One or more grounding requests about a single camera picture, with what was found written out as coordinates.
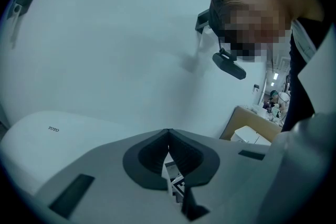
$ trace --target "gray device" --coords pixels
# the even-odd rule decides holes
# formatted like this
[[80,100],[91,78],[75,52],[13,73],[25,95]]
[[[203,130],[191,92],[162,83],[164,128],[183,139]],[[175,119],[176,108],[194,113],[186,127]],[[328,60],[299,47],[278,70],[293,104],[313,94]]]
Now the gray device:
[[[336,113],[316,114],[271,146],[163,129],[96,147],[22,198],[45,223],[283,223],[327,174]],[[161,177],[170,153],[182,211]]]

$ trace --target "white wall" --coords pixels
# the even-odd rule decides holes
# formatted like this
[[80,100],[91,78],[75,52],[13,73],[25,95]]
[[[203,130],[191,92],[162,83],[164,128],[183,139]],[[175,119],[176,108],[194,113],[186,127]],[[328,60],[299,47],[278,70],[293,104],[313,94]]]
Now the white wall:
[[[257,100],[263,63],[245,80],[199,48],[209,0],[34,0],[14,48],[2,42],[1,103],[10,124],[42,110],[109,120],[145,132],[182,128],[219,137],[238,104]],[[8,33],[2,33],[3,39]]]

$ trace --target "cardboard box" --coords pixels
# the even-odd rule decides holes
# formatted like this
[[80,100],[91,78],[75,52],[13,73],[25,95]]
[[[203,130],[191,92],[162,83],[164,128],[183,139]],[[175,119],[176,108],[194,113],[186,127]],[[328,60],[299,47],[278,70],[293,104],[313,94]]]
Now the cardboard box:
[[278,133],[281,132],[282,129],[280,126],[265,120],[252,111],[237,106],[228,124],[226,125],[224,132],[220,136],[220,139],[230,140],[235,133],[235,130],[244,126],[251,127],[258,134],[270,142],[273,141],[273,139]]

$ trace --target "toto logo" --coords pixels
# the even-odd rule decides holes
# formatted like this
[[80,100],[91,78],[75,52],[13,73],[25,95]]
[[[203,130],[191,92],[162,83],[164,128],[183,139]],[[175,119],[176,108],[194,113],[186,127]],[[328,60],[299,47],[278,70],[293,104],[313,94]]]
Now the toto logo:
[[54,127],[51,127],[51,126],[49,126],[49,130],[52,130],[52,131],[55,131],[55,132],[58,132],[58,131],[59,131],[58,129],[56,129],[56,128],[54,128]]

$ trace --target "person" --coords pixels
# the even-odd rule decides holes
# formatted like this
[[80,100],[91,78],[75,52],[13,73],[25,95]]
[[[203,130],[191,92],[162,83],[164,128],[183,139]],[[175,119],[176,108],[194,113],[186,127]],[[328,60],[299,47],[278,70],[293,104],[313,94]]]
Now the person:
[[270,96],[272,98],[272,102],[275,103],[274,106],[278,105],[278,108],[281,112],[281,120],[286,122],[286,116],[289,108],[290,101],[290,93],[289,92],[277,92],[275,90],[271,91]]
[[278,113],[279,113],[279,104],[275,104],[273,107],[272,107],[272,110],[271,110],[271,113],[273,115],[273,117],[277,117],[278,116]]
[[314,109],[298,79],[319,48],[332,23],[332,0],[211,0],[209,26],[237,57],[272,50],[291,29],[291,102],[282,131],[289,131]]

